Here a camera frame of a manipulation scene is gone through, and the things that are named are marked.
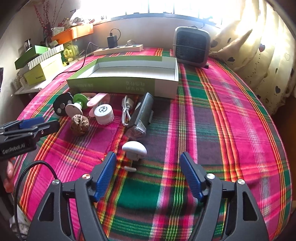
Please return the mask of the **person's left hand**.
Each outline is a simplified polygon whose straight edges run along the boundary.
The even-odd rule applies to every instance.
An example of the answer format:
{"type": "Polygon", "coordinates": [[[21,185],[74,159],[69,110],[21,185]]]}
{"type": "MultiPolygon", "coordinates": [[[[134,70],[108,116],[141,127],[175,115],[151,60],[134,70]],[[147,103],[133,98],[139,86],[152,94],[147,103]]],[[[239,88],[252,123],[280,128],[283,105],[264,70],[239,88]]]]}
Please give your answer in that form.
{"type": "Polygon", "coordinates": [[[14,165],[11,160],[8,161],[6,168],[6,178],[3,181],[6,193],[12,193],[14,190],[14,165]]]}

